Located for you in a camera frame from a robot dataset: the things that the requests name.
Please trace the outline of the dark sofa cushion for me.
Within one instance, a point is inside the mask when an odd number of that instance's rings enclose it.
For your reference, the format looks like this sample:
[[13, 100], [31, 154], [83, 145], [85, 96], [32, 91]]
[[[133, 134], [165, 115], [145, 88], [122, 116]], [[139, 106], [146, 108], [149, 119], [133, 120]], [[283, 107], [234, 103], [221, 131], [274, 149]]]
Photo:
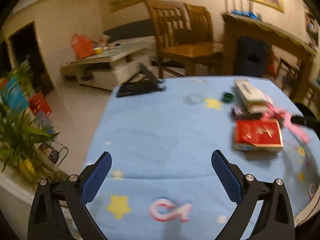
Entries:
[[155, 30], [152, 19], [145, 19], [120, 25], [103, 32], [109, 36], [109, 42], [127, 40], [131, 38], [154, 36]]

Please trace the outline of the orange plastic bag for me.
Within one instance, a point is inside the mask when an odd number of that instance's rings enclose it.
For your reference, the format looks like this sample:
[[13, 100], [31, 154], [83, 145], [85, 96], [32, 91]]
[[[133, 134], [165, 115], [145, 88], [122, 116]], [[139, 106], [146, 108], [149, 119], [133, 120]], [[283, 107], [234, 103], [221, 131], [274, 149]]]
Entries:
[[87, 36], [74, 34], [71, 39], [71, 48], [76, 58], [81, 60], [92, 55], [94, 44]]

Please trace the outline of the blue gift box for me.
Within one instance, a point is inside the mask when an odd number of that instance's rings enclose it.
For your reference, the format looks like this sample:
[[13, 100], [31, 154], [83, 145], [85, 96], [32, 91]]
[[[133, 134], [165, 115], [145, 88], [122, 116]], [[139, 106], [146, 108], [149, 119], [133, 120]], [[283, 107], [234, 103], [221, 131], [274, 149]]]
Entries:
[[13, 77], [1, 90], [1, 96], [4, 102], [13, 110], [23, 112], [29, 107], [29, 102], [23, 94], [23, 91], [16, 77]]

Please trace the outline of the black phone stand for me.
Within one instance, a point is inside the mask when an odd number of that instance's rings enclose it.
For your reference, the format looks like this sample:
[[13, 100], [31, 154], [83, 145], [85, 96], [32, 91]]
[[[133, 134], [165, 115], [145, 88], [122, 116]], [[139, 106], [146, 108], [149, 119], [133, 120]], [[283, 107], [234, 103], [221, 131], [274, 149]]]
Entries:
[[116, 97], [123, 98], [161, 92], [166, 89], [160, 86], [161, 83], [163, 83], [163, 80], [157, 79], [144, 64], [140, 63], [139, 71], [120, 86]]

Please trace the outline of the red cigarette carton box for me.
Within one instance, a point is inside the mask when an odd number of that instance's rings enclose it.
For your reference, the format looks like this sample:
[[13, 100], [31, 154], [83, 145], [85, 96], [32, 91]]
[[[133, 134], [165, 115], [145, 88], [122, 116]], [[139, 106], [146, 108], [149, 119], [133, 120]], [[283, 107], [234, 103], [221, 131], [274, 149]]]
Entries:
[[278, 121], [237, 120], [233, 148], [245, 152], [279, 152], [283, 149], [283, 136]]

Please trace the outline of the pink plastic wrapper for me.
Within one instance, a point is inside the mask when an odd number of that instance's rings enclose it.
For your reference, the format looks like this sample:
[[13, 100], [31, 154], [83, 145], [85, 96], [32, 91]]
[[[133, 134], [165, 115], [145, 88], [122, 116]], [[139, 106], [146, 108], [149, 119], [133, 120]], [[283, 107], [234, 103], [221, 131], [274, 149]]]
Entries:
[[282, 126], [295, 134], [302, 142], [310, 142], [310, 138], [308, 137], [304, 129], [302, 129], [299, 125], [293, 124], [291, 122], [292, 115], [288, 111], [280, 107], [275, 107], [270, 103], [267, 103], [267, 108], [268, 110], [262, 114], [261, 120], [279, 119], [282, 122]]

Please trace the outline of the white glass coffee table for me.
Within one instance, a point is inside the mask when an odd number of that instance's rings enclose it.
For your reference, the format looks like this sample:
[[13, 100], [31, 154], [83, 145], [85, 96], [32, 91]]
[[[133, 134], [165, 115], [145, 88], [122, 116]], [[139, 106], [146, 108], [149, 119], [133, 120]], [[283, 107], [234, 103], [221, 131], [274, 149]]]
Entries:
[[71, 59], [61, 68], [61, 75], [74, 78], [78, 84], [113, 90], [140, 71], [140, 65], [151, 67], [156, 55], [156, 42], [151, 37], [127, 40], [100, 54], [82, 60]]

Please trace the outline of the green potted plant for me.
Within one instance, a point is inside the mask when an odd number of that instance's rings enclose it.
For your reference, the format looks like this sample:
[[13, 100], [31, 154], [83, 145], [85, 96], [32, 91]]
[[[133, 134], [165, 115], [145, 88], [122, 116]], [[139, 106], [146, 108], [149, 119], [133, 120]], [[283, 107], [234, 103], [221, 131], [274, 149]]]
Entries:
[[[1, 90], [13, 77], [16, 77], [24, 96], [34, 93], [31, 84], [31, 67], [28, 60], [13, 68], [1, 78]], [[28, 107], [23, 112], [11, 109], [1, 96], [1, 159], [2, 171], [7, 166], [19, 170], [30, 183], [36, 184], [42, 178], [57, 182], [63, 178], [62, 171], [40, 151], [42, 144], [54, 142], [58, 133], [52, 126], [44, 126]]]

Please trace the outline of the green bottle cap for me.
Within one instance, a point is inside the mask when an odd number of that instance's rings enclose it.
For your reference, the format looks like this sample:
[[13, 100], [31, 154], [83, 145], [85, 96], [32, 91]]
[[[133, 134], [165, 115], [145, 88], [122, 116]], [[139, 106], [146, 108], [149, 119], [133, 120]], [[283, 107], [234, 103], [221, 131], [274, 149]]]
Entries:
[[223, 103], [231, 103], [234, 99], [234, 95], [229, 92], [224, 92], [222, 95], [222, 102]]

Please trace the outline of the black wifi router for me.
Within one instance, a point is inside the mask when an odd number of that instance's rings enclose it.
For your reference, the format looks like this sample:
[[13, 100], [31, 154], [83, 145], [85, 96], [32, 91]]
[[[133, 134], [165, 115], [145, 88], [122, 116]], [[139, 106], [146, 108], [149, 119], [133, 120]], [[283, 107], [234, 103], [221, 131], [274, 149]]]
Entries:
[[224, 0], [225, 12], [229, 14], [234, 14], [238, 16], [244, 16], [251, 18], [253, 20], [262, 21], [262, 16], [260, 14], [255, 14], [253, 12], [253, 0], [248, 0], [248, 9], [244, 10], [243, 1], [239, 0], [240, 9], [236, 9], [235, 0], [232, 0], [232, 7], [229, 9], [228, 0]]

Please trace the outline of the wooden dining table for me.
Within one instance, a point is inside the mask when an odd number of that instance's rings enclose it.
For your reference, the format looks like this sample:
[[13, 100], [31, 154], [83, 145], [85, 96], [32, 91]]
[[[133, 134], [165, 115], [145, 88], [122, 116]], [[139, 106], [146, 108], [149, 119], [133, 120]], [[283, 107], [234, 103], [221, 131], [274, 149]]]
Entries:
[[293, 85], [290, 99], [303, 101], [309, 90], [309, 79], [314, 66], [317, 51], [291, 33], [267, 22], [253, 20], [249, 17], [223, 12], [224, 40], [221, 75], [233, 75], [237, 50], [237, 40], [250, 37], [266, 44], [276, 46], [294, 55], [300, 61], [300, 71]]

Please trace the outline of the white rectangular box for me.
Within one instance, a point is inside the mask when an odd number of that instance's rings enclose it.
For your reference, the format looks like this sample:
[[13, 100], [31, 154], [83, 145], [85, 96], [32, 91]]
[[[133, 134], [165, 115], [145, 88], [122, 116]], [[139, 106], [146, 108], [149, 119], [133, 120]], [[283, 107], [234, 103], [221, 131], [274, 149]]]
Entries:
[[247, 79], [235, 79], [234, 84], [244, 107], [249, 113], [264, 113], [268, 110], [264, 94], [255, 88]]

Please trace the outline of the far wooden dining chair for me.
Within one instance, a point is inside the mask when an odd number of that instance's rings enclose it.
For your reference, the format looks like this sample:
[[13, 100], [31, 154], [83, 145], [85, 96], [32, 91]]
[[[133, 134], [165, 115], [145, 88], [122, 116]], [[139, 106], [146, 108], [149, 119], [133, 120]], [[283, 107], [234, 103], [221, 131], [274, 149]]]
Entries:
[[211, 45], [214, 53], [223, 52], [223, 43], [214, 41], [212, 17], [206, 7], [185, 3], [190, 19], [191, 43]]

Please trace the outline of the near wooden dining chair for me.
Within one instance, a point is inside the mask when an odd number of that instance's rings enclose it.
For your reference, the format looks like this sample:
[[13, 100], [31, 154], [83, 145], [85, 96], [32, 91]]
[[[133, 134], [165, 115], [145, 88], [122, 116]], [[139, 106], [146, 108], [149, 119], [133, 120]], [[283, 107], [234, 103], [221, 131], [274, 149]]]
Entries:
[[[145, 3], [155, 30], [158, 74], [161, 79], [164, 72], [176, 77], [194, 76], [197, 64], [206, 66], [209, 73], [220, 73], [223, 52], [214, 53], [211, 45], [191, 43], [190, 19], [185, 3], [159, 0], [146, 0]], [[166, 67], [164, 60], [181, 63], [185, 74]]]

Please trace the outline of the light blue cartoon tablecloth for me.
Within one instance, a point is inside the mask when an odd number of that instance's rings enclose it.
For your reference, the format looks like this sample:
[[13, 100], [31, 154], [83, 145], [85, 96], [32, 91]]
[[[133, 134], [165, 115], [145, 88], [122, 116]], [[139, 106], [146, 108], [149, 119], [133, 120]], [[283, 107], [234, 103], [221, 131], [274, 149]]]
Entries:
[[319, 186], [319, 139], [303, 144], [288, 129], [278, 153], [233, 147], [232, 105], [215, 108], [234, 77], [167, 79], [165, 90], [117, 97], [112, 93], [86, 163], [103, 152], [112, 167], [87, 208], [108, 239], [214, 239], [231, 216], [231, 202], [212, 168], [220, 150], [260, 181], [283, 180], [297, 215]]

